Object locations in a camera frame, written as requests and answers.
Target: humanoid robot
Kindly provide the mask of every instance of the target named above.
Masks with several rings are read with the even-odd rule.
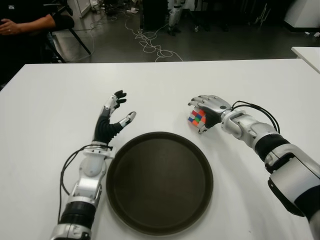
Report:
[[[112,157],[108,144],[136,116],[131,112],[118,123],[110,124],[111,114],[126,101],[125,96],[118,91],[103,106],[92,144],[82,148],[86,158],[79,168],[79,180],[69,194],[62,216],[59,214],[50,240],[91,239],[102,192],[101,180],[106,174],[105,159]],[[320,239],[320,165],[284,139],[279,130],[257,121],[244,110],[236,110],[217,96],[200,95],[192,98],[188,105],[205,112],[206,122],[200,134],[221,123],[225,132],[244,141],[257,153],[270,173],[268,185],[274,195],[290,213],[306,217],[314,239]]]
[[[183,5],[186,3],[186,0],[174,0],[174,6],[169,13],[169,28],[168,34],[175,36],[176,33],[181,33],[178,28],[178,23],[181,18]]]

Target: white cable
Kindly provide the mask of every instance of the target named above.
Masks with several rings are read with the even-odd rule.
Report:
[[[156,55],[158,57],[154,61],[155,63],[157,62],[158,59],[171,58],[173,55],[176,55],[183,62],[183,59],[176,52],[170,51],[170,50],[166,50],[166,49],[161,49],[161,45],[153,45],[152,42],[151,42],[152,40],[155,40],[157,38],[157,32],[159,32],[161,29],[166,27],[168,24],[164,25],[163,27],[160,27],[156,32],[148,31],[148,32],[145,32],[145,33],[140,33],[140,32],[135,33],[135,31],[133,29],[128,28],[128,26],[127,26],[127,21],[129,19],[130,18],[128,18],[124,23],[125,28],[127,30],[130,30],[133,33],[133,35],[135,35],[134,39],[142,39],[142,41],[140,41],[139,44],[143,47],[143,51],[145,53],[151,54],[151,53],[154,53],[155,51],[157,51]]]

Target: person's hand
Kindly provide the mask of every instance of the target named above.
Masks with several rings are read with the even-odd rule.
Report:
[[[2,19],[0,25],[0,35],[17,35],[21,33],[20,25],[10,19]]]

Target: person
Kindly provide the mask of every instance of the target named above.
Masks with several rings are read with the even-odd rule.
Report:
[[[0,86],[9,82],[24,64],[41,63],[44,38],[37,33],[55,26],[41,0],[1,0]]]

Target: black shirt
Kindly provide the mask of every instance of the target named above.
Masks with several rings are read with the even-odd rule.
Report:
[[[10,19],[16,24],[35,21],[48,14],[43,3],[43,0],[0,0],[0,19]]]

